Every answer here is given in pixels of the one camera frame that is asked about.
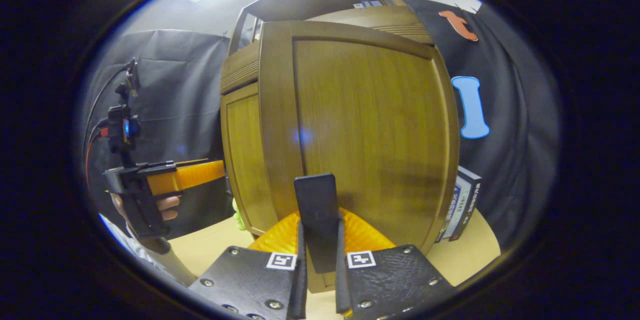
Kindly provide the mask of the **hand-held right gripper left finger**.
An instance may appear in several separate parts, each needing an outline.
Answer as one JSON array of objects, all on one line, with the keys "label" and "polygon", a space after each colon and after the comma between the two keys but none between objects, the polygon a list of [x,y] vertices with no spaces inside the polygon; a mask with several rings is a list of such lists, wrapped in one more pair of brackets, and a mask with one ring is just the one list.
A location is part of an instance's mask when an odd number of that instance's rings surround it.
[{"label": "hand-held right gripper left finger", "polygon": [[208,306],[251,320],[304,320],[306,239],[298,212],[247,247],[227,247],[189,287]]}]

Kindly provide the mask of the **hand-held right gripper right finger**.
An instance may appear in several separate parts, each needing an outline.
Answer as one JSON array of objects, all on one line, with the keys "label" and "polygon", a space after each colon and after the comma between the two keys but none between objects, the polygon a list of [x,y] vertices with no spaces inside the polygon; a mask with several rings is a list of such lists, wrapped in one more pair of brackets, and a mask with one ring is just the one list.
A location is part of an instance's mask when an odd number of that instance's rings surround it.
[{"label": "hand-held right gripper right finger", "polygon": [[405,320],[454,295],[418,247],[395,246],[345,209],[338,217],[335,300],[346,320]]}]

